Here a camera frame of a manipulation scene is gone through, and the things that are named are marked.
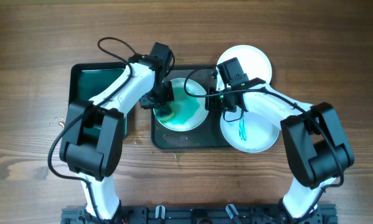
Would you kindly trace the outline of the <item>green yellow sponge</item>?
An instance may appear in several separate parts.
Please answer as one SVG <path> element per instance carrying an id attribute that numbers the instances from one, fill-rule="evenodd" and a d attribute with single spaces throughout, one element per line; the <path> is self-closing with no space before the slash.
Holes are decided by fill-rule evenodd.
<path id="1" fill-rule="evenodd" d="M 155 116 L 158 121 L 166 122 L 175 117 L 176 113 L 170 106 L 163 106 L 156 110 Z"/>

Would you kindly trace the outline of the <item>white plate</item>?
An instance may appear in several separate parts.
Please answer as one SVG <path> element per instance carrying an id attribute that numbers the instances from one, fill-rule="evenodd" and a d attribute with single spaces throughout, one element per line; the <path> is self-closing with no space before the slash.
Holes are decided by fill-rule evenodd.
<path id="1" fill-rule="evenodd" d="M 272 67 L 268 57 L 258 48 L 251 45 L 236 45 L 227 49 L 218 59 L 217 65 L 232 58 L 237 58 L 248 81 L 243 82 L 237 89 L 261 88 L 270 86 Z"/>
<path id="2" fill-rule="evenodd" d="M 258 114 L 224 112 L 220 117 L 220 130 L 225 140 L 242 152 L 256 153 L 276 143 L 280 129 Z"/>
<path id="3" fill-rule="evenodd" d="M 209 112 L 205 109 L 205 98 L 194 98 L 184 91 L 185 78 L 171 80 L 174 100 L 169 106 L 172 109 L 172 116 L 164 118 L 159 110 L 154 109 L 154 117 L 165 128 L 171 131 L 190 131 L 207 118 Z"/>

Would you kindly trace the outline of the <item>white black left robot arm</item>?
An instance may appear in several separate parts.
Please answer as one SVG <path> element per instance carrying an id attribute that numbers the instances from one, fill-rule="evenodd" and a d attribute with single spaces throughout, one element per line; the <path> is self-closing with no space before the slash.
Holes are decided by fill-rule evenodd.
<path id="1" fill-rule="evenodd" d="M 69 104 L 64 130 L 51 146 L 60 148 L 60 160 L 83 185 L 87 205 L 78 218 L 84 223 L 123 223 L 112 175 L 122 153 L 125 116 L 132 107 L 140 103 L 172 117 L 172 85 L 165 81 L 174 65 L 172 51 L 134 54 L 125 65 L 118 79 L 94 99 Z"/>

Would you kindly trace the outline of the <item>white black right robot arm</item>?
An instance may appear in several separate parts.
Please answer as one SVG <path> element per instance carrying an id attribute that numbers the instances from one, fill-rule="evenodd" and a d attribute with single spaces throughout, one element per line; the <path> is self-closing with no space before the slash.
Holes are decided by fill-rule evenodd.
<path id="1" fill-rule="evenodd" d="M 276 128 L 283 136 L 293 181 L 280 199 L 281 222 L 301 223 L 318 211 L 327 189 L 341 187 L 344 172 L 354 164 L 354 154 L 332 105 L 296 101 L 255 78 L 205 96 L 210 109 L 238 127 L 242 142 L 256 143 L 261 131 L 247 129 L 256 121 Z"/>

